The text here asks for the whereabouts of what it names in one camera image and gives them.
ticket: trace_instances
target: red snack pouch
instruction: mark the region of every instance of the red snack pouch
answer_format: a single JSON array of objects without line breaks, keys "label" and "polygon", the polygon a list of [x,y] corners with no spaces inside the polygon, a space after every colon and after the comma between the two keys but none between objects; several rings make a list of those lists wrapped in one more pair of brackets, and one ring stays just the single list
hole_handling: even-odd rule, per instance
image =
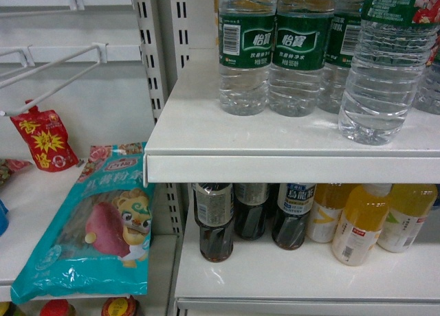
[{"label": "red snack pouch", "polygon": [[27,113],[11,117],[11,121],[29,146],[40,170],[59,172],[78,163],[67,143],[66,128],[55,111],[40,112],[37,106],[33,106]]}]

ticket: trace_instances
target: teal snack package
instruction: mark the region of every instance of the teal snack package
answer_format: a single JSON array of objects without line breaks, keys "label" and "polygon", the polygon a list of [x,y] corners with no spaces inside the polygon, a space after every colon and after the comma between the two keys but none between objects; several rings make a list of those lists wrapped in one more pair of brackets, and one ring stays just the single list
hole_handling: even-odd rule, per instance
[{"label": "teal snack package", "polygon": [[155,186],[142,183],[145,144],[92,146],[82,173],[11,286],[42,295],[147,293]]}]

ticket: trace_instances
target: orange juice bottle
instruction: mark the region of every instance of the orange juice bottle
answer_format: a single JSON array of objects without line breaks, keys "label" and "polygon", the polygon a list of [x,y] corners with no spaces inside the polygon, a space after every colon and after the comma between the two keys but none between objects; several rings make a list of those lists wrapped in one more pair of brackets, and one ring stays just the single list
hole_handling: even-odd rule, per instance
[{"label": "orange juice bottle", "polygon": [[350,193],[331,246],[340,262],[349,266],[364,263],[388,214],[390,190],[391,184],[362,184]]},{"label": "orange juice bottle", "polygon": [[435,184],[395,184],[390,193],[390,212],[377,243],[401,253],[413,243],[437,198]]},{"label": "orange juice bottle", "polygon": [[316,242],[330,242],[335,236],[342,209],[356,184],[320,183],[316,186],[307,235]]}]

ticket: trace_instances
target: red jar lid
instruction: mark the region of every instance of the red jar lid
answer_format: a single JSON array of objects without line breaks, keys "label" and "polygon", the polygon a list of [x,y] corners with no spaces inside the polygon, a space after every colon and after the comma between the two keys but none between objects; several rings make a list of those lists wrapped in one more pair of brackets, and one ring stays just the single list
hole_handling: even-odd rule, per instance
[{"label": "red jar lid", "polygon": [[66,299],[50,300],[40,311],[40,316],[67,316],[69,302]]}]

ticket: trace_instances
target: white bottle label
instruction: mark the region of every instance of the white bottle label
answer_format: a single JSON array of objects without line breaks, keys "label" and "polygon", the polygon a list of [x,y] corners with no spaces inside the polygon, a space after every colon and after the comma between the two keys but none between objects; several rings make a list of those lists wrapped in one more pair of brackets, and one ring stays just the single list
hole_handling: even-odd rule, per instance
[{"label": "white bottle label", "polygon": [[278,206],[293,215],[306,214],[314,201],[315,183],[287,183],[280,185]]},{"label": "white bottle label", "polygon": [[257,206],[269,198],[267,183],[235,183],[235,197],[243,204]]},{"label": "white bottle label", "polygon": [[219,227],[230,221],[234,214],[232,184],[217,191],[207,191],[196,184],[195,194],[200,222],[210,227]]},{"label": "white bottle label", "polygon": [[317,202],[313,202],[307,235],[316,242],[329,242],[335,236],[336,227],[341,216],[342,209],[335,210],[326,208]]},{"label": "white bottle label", "polygon": [[426,216],[413,217],[391,209],[377,243],[391,252],[403,252],[411,246],[425,220]]},{"label": "white bottle label", "polygon": [[343,212],[333,238],[332,249],[339,261],[349,266],[359,266],[366,260],[377,239],[378,232],[367,232],[352,225]]}]

